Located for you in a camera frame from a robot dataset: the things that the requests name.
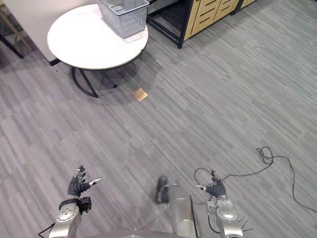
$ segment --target black cable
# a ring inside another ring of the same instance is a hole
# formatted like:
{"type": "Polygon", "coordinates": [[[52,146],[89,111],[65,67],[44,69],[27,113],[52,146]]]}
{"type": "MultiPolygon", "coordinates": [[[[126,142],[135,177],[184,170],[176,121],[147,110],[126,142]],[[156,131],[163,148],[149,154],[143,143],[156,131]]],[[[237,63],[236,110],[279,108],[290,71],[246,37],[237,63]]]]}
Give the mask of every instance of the black cable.
{"type": "Polygon", "coordinates": [[[55,223],[51,224],[49,227],[47,227],[45,230],[41,231],[40,233],[38,233],[38,236],[41,238],[45,238],[44,236],[42,236],[41,234],[46,232],[48,229],[52,229],[53,226],[55,225],[55,223]]]}
{"type": "MultiPolygon", "coordinates": [[[[199,182],[198,182],[197,177],[196,177],[196,174],[197,174],[197,172],[198,172],[199,170],[206,171],[208,174],[210,174],[210,176],[211,176],[212,174],[211,174],[211,172],[209,172],[209,171],[208,171],[207,169],[205,169],[205,168],[198,168],[198,169],[196,169],[195,172],[194,172],[194,180],[195,180],[196,184],[201,184],[201,185],[207,186],[207,184],[202,184],[202,183],[199,183],[199,182]]],[[[197,202],[197,203],[195,203],[195,205],[203,205],[203,204],[205,204],[205,203],[206,203],[206,202],[197,202]]]]}
{"type": "Polygon", "coordinates": [[[240,221],[242,221],[245,217],[246,217],[246,214],[244,214],[243,218],[241,218],[241,219],[238,221],[238,223],[239,223],[240,221]]]}
{"type": "Polygon", "coordinates": [[[214,228],[212,228],[212,226],[211,226],[211,224],[210,224],[210,216],[209,216],[209,214],[208,214],[208,224],[209,224],[210,229],[211,229],[213,232],[215,232],[215,233],[217,233],[217,234],[220,234],[220,232],[218,232],[218,231],[216,231],[214,228]]]}
{"type": "Polygon", "coordinates": [[[309,206],[306,206],[304,205],[303,203],[301,203],[300,201],[297,200],[297,198],[295,197],[295,194],[294,194],[294,190],[295,190],[295,171],[294,171],[294,168],[292,166],[292,163],[290,161],[290,159],[287,157],[287,156],[281,156],[281,155],[273,155],[273,152],[272,150],[268,147],[268,146],[264,146],[262,148],[257,148],[257,151],[259,152],[259,154],[261,155],[262,157],[262,160],[263,160],[263,163],[267,164],[268,166],[266,166],[264,169],[262,170],[259,170],[257,172],[254,172],[254,173],[251,173],[251,174],[246,174],[246,175],[235,175],[235,174],[228,174],[226,177],[224,177],[222,179],[222,181],[224,181],[225,179],[227,179],[228,177],[246,177],[246,176],[252,176],[252,175],[256,175],[256,174],[259,174],[261,173],[262,171],[268,169],[273,163],[274,163],[274,159],[276,158],[284,158],[284,159],[287,159],[288,161],[288,164],[289,164],[289,167],[291,168],[292,172],[293,172],[293,186],[292,186],[292,195],[293,195],[293,199],[295,200],[295,202],[297,202],[299,205],[301,205],[302,207],[305,207],[313,212],[317,212],[316,209],[313,209],[309,206]],[[266,156],[264,155],[264,149],[267,149],[270,153],[270,156],[266,156]]]}
{"type": "Polygon", "coordinates": [[[191,211],[192,211],[192,215],[193,215],[193,222],[194,222],[194,228],[195,228],[196,238],[199,238],[199,237],[198,237],[197,226],[196,226],[195,214],[194,214],[193,199],[192,199],[192,196],[189,196],[189,198],[190,198],[190,207],[191,207],[191,211]]]}
{"type": "Polygon", "coordinates": [[[201,182],[198,182],[197,177],[196,177],[196,174],[197,174],[197,172],[198,172],[199,170],[206,171],[206,172],[207,172],[208,174],[210,174],[210,175],[211,175],[211,171],[208,171],[208,170],[205,169],[205,168],[198,168],[198,169],[196,169],[195,172],[194,172],[194,180],[195,180],[195,182],[196,182],[197,184],[201,184],[201,185],[203,185],[203,186],[207,186],[207,184],[203,184],[203,183],[201,183],[201,182]]]}
{"type": "Polygon", "coordinates": [[[246,225],[246,223],[248,222],[249,218],[246,220],[246,222],[243,224],[243,226],[241,227],[241,229],[244,228],[244,226],[246,225]]]}
{"type": "Polygon", "coordinates": [[[248,232],[248,231],[251,231],[251,230],[254,230],[254,228],[244,230],[243,232],[248,232]]]}

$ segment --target wooden cabinet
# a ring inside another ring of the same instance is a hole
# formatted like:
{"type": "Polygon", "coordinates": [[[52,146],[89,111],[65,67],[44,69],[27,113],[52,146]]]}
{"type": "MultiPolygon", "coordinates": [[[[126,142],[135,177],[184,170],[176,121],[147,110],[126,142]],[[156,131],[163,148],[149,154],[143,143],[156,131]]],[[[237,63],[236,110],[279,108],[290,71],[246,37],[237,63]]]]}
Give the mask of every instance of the wooden cabinet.
{"type": "Polygon", "coordinates": [[[241,8],[253,3],[255,0],[244,0],[242,5],[241,5],[241,8]]]}
{"type": "Polygon", "coordinates": [[[217,14],[214,18],[214,21],[218,21],[224,16],[228,15],[234,10],[238,3],[238,0],[221,0],[220,6],[218,8],[217,14]]]}
{"type": "Polygon", "coordinates": [[[194,0],[185,39],[232,12],[239,0],[194,0]]]}
{"type": "Polygon", "coordinates": [[[193,27],[193,35],[210,26],[221,0],[201,0],[193,27]]]}

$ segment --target wire basket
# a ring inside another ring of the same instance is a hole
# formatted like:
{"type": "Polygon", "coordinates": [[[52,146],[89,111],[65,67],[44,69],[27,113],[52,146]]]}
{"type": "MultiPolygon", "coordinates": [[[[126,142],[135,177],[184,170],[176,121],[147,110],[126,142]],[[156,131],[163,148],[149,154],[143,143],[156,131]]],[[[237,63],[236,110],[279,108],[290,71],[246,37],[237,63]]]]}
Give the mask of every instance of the wire basket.
{"type": "Polygon", "coordinates": [[[149,2],[146,0],[98,0],[104,21],[122,38],[145,29],[149,2]]]}

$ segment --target round white table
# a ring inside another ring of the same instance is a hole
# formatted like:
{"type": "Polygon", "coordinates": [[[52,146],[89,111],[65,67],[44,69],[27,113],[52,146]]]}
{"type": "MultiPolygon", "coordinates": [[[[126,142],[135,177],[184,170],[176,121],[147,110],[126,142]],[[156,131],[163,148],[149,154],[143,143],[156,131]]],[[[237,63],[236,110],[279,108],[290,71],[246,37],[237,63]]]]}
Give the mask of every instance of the round white table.
{"type": "Polygon", "coordinates": [[[72,67],[72,78],[84,93],[98,97],[83,70],[113,69],[133,61],[148,42],[148,29],[122,39],[104,22],[97,4],[73,9],[59,17],[48,33],[50,51],[72,67]],[[79,69],[91,92],[77,81],[79,69]]]}

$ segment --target vinyl plank flooring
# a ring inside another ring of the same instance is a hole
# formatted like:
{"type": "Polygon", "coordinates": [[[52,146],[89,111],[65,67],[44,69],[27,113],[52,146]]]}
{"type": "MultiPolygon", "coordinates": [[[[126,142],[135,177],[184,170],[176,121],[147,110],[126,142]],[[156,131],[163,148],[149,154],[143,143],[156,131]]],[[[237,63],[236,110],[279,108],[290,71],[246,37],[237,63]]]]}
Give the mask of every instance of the vinyl plank flooring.
{"type": "MultiPolygon", "coordinates": [[[[203,202],[198,167],[223,175],[264,167],[256,148],[288,156],[298,200],[316,208],[316,1],[257,1],[182,50],[155,29],[143,55],[89,77],[93,99],[39,51],[23,60],[0,48],[1,237],[33,238],[54,221],[73,171],[104,181],[86,192],[93,209],[79,238],[112,229],[172,232],[170,209],[151,200],[165,174],[203,202]],[[137,102],[142,87],[149,96],[137,102]]],[[[225,181],[246,238],[313,238],[316,214],[292,198],[284,159],[251,178],[225,181]]],[[[196,205],[201,238],[217,237],[196,205]]]]}

